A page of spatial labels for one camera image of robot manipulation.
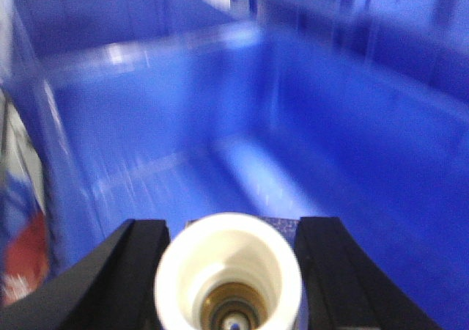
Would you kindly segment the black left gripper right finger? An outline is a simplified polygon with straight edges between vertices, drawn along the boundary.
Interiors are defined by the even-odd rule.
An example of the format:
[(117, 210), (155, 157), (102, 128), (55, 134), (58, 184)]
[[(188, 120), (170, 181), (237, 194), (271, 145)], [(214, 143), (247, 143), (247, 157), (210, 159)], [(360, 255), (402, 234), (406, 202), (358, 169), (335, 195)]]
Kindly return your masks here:
[(307, 329), (439, 329), (355, 242), (336, 217), (303, 217), (294, 251)]

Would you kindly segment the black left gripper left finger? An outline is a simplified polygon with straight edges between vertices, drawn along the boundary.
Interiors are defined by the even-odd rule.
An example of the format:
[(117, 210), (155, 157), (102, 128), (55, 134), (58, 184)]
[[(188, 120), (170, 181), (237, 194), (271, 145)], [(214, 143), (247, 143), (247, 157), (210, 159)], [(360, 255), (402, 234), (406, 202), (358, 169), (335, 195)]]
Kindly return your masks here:
[(128, 219), (87, 256), (1, 311), (2, 329), (161, 329), (155, 273), (164, 220)]

